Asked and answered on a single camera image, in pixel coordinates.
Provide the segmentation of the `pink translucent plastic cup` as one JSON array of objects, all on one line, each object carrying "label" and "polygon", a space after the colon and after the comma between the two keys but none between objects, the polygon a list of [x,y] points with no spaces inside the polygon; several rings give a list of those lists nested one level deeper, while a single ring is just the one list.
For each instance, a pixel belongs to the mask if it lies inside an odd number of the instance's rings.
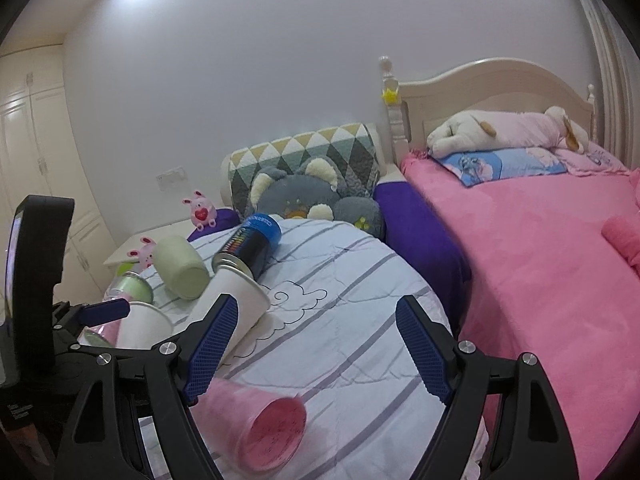
[{"label": "pink translucent plastic cup", "polygon": [[307,412],[298,396],[215,379],[191,414],[209,448],[248,474],[282,467],[303,440]]}]

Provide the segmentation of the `pink bunny plush toy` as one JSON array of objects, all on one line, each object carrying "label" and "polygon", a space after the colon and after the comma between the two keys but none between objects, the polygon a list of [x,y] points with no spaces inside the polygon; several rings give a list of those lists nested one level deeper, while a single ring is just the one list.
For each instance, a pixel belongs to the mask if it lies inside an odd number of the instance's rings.
[{"label": "pink bunny plush toy", "polygon": [[140,273],[153,265],[153,250],[156,246],[156,241],[152,240],[152,238],[148,236],[142,236],[140,238],[140,243],[142,244],[140,248],[127,252],[128,257],[136,259],[132,270],[137,273]]}]

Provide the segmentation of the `green ceramic mug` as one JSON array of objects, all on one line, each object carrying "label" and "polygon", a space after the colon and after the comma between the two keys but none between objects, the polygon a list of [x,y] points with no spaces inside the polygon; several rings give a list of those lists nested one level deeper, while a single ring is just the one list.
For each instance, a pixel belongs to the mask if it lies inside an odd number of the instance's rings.
[{"label": "green ceramic mug", "polygon": [[208,286],[210,277],[204,260],[183,237],[171,235],[160,240],[152,259],[165,286],[181,299],[196,299]]}]

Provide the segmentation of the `white bedside table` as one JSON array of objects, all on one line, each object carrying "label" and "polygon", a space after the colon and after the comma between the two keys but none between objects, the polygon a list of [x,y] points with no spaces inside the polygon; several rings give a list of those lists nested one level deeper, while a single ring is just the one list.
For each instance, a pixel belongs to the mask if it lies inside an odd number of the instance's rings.
[{"label": "white bedside table", "polygon": [[137,257],[130,255],[130,252],[142,248],[146,244],[145,240],[147,238],[154,240],[154,242],[159,242],[163,238],[171,235],[180,235],[183,238],[187,238],[193,231],[194,225],[189,219],[186,219],[168,224],[167,226],[159,226],[155,229],[136,233],[120,244],[115,251],[104,260],[103,264],[108,268],[116,269],[124,262],[136,262]]}]

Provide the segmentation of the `pink fleece blanket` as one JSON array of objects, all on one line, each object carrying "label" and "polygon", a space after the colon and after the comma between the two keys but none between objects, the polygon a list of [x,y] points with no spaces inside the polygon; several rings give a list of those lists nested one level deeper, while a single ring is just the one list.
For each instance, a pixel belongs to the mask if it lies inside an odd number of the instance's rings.
[{"label": "pink fleece blanket", "polygon": [[596,478],[639,411],[639,278],[601,233],[609,218],[638,214],[638,174],[468,188],[429,158],[409,155],[401,169],[469,258],[462,337],[492,356],[538,356],[579,473]]}]

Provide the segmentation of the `pink pig plush toy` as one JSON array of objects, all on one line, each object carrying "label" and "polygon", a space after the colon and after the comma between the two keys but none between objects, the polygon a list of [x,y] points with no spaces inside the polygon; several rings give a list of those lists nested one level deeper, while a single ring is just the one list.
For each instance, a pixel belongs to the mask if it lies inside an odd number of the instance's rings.
[{"label": "pink pig plush toy", "polygon": [[217,209],[200,190],[194,190],[190,197],[182,200],[183,205],[190,207],[190,218],[198,231],[213,228],[217,224]]}]

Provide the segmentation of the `blue black spray can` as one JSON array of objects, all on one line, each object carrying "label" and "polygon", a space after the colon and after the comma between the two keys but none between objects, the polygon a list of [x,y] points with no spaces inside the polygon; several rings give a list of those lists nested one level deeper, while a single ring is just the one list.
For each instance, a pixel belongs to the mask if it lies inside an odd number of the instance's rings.
[{"label": "blue black spray can", "polygon": [[213,256],[213,271],[217,273],[222,266],[230,266],[257,281],[278,248],[281,236],[279,223],[269,214],[252,214]]}]

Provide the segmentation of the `white striped quilt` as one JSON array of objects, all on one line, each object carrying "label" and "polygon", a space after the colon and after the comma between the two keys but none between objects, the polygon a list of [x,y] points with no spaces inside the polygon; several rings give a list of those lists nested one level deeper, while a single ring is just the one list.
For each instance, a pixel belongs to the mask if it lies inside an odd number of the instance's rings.
[{"label": "white striped quilt", "polygon": [[257,285],[268,310],[217,377],[296,396],[302,442],[276,479],[407,479],[444,414],[398,332],[411,295],[446,324],[431,285],[380,240],[344,222],[284,220]]}]

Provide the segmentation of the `cream wardrobe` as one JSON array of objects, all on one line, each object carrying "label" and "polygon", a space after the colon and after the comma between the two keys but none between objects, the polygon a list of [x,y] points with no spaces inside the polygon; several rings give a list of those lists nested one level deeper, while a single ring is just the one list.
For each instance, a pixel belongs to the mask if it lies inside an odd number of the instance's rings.
[{"label": "cream wardrobe", "polygon": [[98,302],[113,273],[104,260],[116,245],[82,168],[68,114],[63,48],[47,46],[1,59],[1,253],[15,208],[28,194],[70,197],[58,301]]}]

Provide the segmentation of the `blue cartoon pillow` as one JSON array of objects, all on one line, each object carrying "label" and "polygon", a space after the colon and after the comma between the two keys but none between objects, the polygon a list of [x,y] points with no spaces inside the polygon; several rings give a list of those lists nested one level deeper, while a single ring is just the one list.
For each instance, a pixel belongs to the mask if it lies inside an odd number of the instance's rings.
[{"label": "blue cartoon pillow", "polygon": [[466,188],[500,180],[567,173],[564,164],[545,148],[454,153],[436,158],[436,162],[454,174]]}]

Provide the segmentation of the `grey koala plush pillow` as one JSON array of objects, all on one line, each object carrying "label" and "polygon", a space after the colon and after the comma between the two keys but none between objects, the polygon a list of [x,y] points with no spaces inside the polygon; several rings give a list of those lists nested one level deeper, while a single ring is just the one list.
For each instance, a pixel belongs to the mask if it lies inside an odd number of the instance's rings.
[{"label": "grey koala plush pillow", "polygon": [[334,162],[313,157],[295,172],[260,170],[248,194],[252,211],[281,219],[341,221],[382,240],[385,226],[380,205],[371,197],[352,195]]}]

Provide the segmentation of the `cream dog plush toy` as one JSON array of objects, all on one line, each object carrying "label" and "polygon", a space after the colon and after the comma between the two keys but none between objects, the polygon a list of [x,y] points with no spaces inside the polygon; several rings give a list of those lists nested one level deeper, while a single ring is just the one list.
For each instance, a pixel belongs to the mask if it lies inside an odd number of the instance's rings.
[{"label": "cream dog plush toy", "polygon": [[589,134],[564,108],[552,106],[544,113],[464,110],[435,128],[426,137],[426,148],[435,158],[506,148],[564,148],[584,154],[589,142]]}]

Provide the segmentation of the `triangle patterned cushion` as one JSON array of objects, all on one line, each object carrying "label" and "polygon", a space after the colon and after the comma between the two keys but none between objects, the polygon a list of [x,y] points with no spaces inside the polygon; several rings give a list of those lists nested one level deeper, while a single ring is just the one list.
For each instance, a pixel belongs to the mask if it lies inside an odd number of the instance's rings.
[{"label": "triangle patterned cushion", "polygon": [[370,196],[386,175],[386,161],[380,136],[373,124],[353,124],[286,136],[240,148],[221,163],[220,196],[224,206],[241,217],[250,213],[250,185],[267,167],[292,174],[314,157],[326,157],[337,166],[349,192]]}]

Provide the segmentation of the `yellow star ornament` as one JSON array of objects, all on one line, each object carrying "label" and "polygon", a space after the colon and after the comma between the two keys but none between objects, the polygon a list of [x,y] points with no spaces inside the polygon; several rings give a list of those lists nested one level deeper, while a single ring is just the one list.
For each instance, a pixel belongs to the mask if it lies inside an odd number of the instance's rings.
[{"label": "yellow star ornament", "polygon": [[385,87],[382,91],[382,100],[386,106],[396,105],[399,102],[399,89]]}]

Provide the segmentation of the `white wall switch panel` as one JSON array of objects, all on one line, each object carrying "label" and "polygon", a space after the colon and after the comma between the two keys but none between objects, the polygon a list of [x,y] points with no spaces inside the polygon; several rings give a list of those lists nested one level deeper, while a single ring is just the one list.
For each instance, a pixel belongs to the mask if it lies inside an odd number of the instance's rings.
[{"label": "white wall switch panel", "polygon": [[159,174],[156,177],[158,188],[165,192],[176,186],[183,185],[184,182],[189,180],[186,172],[182,167],[174,168],[165,171],[163,174]]}]

